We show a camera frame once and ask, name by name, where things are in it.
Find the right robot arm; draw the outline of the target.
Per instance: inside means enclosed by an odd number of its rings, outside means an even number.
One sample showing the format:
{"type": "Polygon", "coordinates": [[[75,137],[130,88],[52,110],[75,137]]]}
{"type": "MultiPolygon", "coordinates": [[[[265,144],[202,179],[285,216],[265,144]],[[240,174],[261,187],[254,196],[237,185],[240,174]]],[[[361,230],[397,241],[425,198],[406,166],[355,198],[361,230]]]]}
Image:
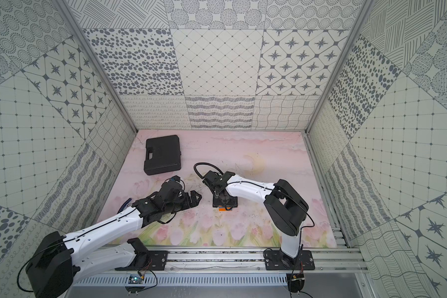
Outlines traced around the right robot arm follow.
{"type": "Polygon", "coordinates": [[[297,258],[309,206],[289,182],[263,183],[226,172],[209,178],[206,185],[216,198],[226,201],[232,197],[243,198],[264,205],[274,226],[282,233],[282,254],[291,259],[297,258]]]}

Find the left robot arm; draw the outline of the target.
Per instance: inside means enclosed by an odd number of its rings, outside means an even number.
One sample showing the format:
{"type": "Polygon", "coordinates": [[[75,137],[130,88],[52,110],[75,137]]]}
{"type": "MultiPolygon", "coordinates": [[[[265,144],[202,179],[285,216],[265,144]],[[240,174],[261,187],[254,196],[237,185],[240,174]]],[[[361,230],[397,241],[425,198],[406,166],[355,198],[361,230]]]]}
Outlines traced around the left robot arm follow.
{"type": "Polygon", "coordinates": [[[177,177],[165,181],[159,191],[102,222],[60,235],[52,232],[40,242],[23,266],[31,293],[37,298],[58,298],[78,281],[116,268],[140,271],[149,266],[149,250],[139,238],[115,248],[104,245],[127,233],[140,230],[164,215],[197,207],[202,196],[185,192],[177,177]]]}

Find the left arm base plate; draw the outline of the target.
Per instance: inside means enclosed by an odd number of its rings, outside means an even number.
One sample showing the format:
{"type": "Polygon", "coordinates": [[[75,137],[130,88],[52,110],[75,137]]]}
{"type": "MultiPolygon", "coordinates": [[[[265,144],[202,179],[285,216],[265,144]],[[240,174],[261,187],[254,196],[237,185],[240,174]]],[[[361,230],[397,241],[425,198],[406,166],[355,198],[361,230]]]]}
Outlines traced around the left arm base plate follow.
{"type": "Polygon", "coordinates": [[[131,264],[126,267],[118,267],[116,271],[164,271],[168,251],[149,251],[146,253],[138,253],[137,256],[132,260],[131,264]]]}

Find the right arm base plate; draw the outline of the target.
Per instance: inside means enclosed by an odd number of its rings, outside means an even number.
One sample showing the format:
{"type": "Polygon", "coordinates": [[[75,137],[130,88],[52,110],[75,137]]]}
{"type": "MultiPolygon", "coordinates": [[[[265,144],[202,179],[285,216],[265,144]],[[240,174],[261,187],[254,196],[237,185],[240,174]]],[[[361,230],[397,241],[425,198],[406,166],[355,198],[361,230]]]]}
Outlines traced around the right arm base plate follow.
{"type": "Polygon", "coordinates": [[[309,250],[300,249],[297,257],[291,258],[281,250],[272,250],[267,248],[263,251],[265,268],[267,271],[295,270],[305,271],[314,270],[314,258],[309,250]]]}

